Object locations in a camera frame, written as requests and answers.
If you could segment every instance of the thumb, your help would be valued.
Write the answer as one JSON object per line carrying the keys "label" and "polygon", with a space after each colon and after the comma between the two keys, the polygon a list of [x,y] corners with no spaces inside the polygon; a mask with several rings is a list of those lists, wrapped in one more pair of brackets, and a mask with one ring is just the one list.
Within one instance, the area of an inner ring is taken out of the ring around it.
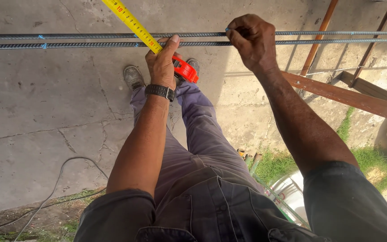
{"label": "thumb", "polygon": [[240,35],[240,33],[235,29],[230,29],[226,31],[226,36],[228,37],[229,41],[237,50],[244,49],[247,45],[249,45],[249,41],[246,40],[243,36]]}
{"label": "thumb", "polygon": [[165,54],[165,55],[171,55],[173,56],[174,55],[174,52],[177,50],[178,48],[178,44],[180,43],[180,37],[178,35],[173,35],[166,43],[164,49],[162,50],[162,52]]}

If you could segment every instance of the cracked concrete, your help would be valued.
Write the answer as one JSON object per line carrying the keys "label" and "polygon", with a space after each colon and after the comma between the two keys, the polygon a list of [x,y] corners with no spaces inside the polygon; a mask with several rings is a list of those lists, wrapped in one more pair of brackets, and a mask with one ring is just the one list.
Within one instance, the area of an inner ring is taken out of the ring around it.
{"label": "cracked concrete", "polygon": [[[203,0],[124,3],[150,32],[204,32],[223,31],[234,17],[246,13],[258,14],[277,30],[317,30],[315,21],[323,18],[329,0],[223,0],[218,5]],[[386,8],[386,2],[340,0],[328,30],[376,29],[381,20],[378,16],[383,16]],[[127,32],[130,30],[100,0],[33,4],[25,0],[0,0],[0,34]],[[367,43],[322,45],[310,72],[357,66],[367,46]],[[310,47],[277,46],[280,68],[299,74]],[[145,82],[150,82],[144,60],[147,51],[145,48],[0,50],[0,210],[45,199],[60,166],[73,156],[89,157],[110,174],[133,123],[129,106],[131,91],[123,80],[123,69],[126,65],[136,65]],[[194,57],[201,63],[198,86],[215,105],[218,122],[234,148],[251,153],[260,144],[285,148],[265,92],[233,47],[184,47],[178,52],[184,59]],[[360,77],[387,90],[387,43],[376,46],[369,64]],[[310,77],[329,83],[337,74],[326,72]],[[347,88],[341,82],[335,85]],[[304,95],[321,118],[332,128],[338,127],[347,106],[311,93]],[[386,144],[380,135],[387,127],[386,122],[376,115],[355,111],[349,145]],[[167,123],[175,138],[187,147],[181,108],[176,102],[170,104]],[[105,184],[96,167],[81,159],[73,160],[65,167],[55,196]]]}

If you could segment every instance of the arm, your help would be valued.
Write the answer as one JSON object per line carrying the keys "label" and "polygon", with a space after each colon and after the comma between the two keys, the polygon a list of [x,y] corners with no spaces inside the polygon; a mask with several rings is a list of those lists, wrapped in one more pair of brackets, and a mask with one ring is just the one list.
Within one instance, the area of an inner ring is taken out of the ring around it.
{"label": "arm", "polygon": [[[158,54],[149,51],[146,61],[151,83],[175,89],[172,56],[179,44],[177,35]],[[150,95],[131,134],[126,139],[107,183],[107,193],[138,189],[154,196],[165,147],[169,100]]]}
{"label": "arm", "polygon": [[228,25],[227,36],[244,65],[263,86],[289,152],[301,173],[343,161],[358,162],[336,132],[294,91],[282,76],[276,61],[275,27],[256,15],[244,15]]}

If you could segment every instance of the forearm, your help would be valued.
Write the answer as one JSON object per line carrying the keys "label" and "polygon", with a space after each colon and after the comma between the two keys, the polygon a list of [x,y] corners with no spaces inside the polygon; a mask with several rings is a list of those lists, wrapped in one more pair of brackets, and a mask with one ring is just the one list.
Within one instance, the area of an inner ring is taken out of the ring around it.
{"label": "forearm", "polygon": [[117,156],[107,193],[139,189],[154,196],[165,147],[169,100],[150,95]]}
{"label": "forearm", "polygon": [[346,144],[299,97],[279,69],[255,75],[270,101],[283,141],[303,174],[324,162],[343,161],[358,166]]}

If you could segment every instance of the shirt sleeve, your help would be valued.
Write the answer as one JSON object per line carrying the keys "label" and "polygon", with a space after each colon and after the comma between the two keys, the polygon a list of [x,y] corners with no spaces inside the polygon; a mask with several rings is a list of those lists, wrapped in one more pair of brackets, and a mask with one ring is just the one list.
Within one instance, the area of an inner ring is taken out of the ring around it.
{"label": "shirt sleeve", "polygon": [[387,202],[359,168],[329,162],[304,178],[312,231],[336,241],[387,241]]}
{"label": "shirt sleeve", "polygon": [[95,199],[80,217],[74,242],[134,241],[155,220],[152,196],[140,190],[112,192]]}

